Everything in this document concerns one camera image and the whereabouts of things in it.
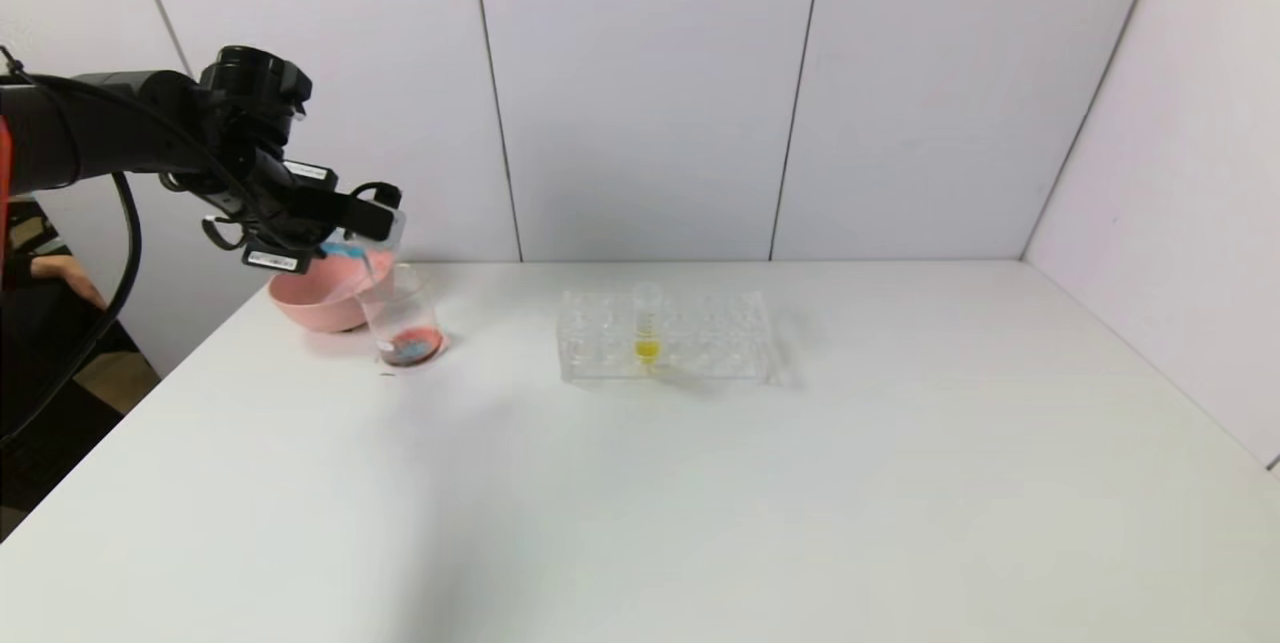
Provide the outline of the bare person hand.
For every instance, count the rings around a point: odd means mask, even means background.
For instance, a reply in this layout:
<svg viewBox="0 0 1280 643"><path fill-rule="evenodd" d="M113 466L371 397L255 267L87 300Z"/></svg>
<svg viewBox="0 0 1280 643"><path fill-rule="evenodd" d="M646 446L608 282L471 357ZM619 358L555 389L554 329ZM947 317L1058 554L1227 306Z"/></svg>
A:
<svg viewBox="0 0 1280 643"><path fill-rule="evenodd" d="M46 255L32 257L29 274L33 281L60 282L84 302L99 310L108 307L108 301L74 256Z"/></svg>

